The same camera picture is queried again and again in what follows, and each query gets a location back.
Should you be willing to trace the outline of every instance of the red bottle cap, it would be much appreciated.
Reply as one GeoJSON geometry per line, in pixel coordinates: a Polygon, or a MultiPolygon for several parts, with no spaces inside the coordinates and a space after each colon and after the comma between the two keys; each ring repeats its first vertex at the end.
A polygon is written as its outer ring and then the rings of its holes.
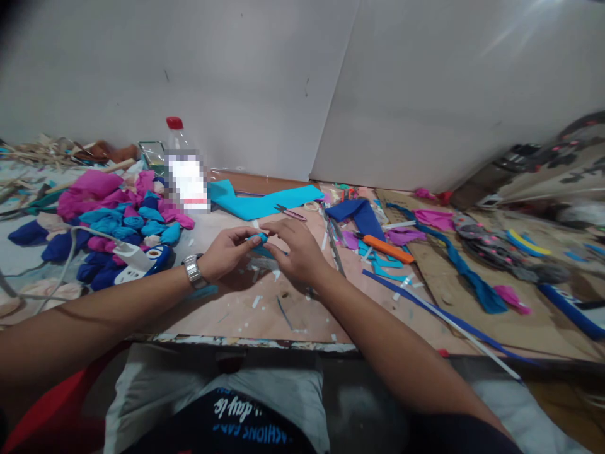
{"type": "Polygon", "coordinates": [[[167,117],[166,124],[170,129],[183,129],[183,121],[179,117],[167,117]]]}

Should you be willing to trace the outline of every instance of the cardboard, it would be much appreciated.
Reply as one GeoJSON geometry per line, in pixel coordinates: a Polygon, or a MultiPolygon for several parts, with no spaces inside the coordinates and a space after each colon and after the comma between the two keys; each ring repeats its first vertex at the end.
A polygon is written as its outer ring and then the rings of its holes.
{"type": "MultiPolygon", "coordinates": [[[[431,202],[426,203],[393,191],[377,189],[376,194],[392,223],[409,219],[406,219],[399,210],[387,208],[388,202],[412,210],[430,208],[450,211],[446,208],[435,207],[431,202]]],[[[487,228],[492,227],[487,217],[480,221],[487,228]]],[[[503,345],[565,358],[605,362],[605,349],[585,336],[542,295],[535,285],[520,281],[508,272],[491,269],[475,261],[464,252],[455,232],[445,232],[445,234],[473,271],[492,286],[512,286],[521,301],[533,309],[533,314],[521,315],[512,309],[498,315],[485,313],[474,294],[468,289],[464,279],[459,276],[450,263],[441,242],[435,238],[429,238],[427,242],[409,243],[408,248],[415,257],[422,277],[438,306],[462,318],[503,345]]],[[[540,242],[538,244],[551,248],[550,244],[540,242]]]]}

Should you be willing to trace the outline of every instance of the orange utility knife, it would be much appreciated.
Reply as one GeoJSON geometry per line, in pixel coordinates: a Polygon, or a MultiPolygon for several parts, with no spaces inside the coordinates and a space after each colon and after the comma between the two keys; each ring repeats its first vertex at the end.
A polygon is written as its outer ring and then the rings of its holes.
{"type": "Polygon", "coordinates": [[[397,260],[402,261],[405,264],[411,264],[414,261],[414,257],[412,257],[407,252],[402,249],[382,242],[378,238],[373,237],[372,235],[363,235],[360,232],[355,232],[355,236],[362,240],[368,246],[373,247],[377,251],[390,255],[391,257],[396,258],[397,260]]]}

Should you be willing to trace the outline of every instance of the wristwatch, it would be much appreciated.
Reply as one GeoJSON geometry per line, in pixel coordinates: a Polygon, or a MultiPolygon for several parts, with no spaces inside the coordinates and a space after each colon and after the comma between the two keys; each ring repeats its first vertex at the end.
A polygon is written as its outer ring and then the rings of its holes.
{"type": "Polygon", "coordinates": [[[197,267],[197,259],[202,255],[203,254],[190,255],[189,257],[185,257],[185,260],[183,260],[183,265],[185,265],[185,271],[187,271],[189,282],[191,282],[193,288],[197,290],[208,285],[208,282],[204,279],[200,269],[197,267]]]}

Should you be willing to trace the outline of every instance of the scissors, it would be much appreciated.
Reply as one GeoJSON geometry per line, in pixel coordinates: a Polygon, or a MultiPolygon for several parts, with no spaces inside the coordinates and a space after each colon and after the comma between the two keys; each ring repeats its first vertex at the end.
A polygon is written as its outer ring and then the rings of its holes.
{"type": "Polygon", "coordinates": [[[301,214],[295,213],[294,211],[290,211],[288,210],[288,208],[286,208],[283,205],[280,204],[276,204],[274,207],[276,210],[281,211],[282,213],[284,213],[286,216],[290,216],[291,218],[297,219],[298,221],[302,221],[302,222],[306,222],[307,218],[305,218],[304,216],[302,216],[301,214]]]}

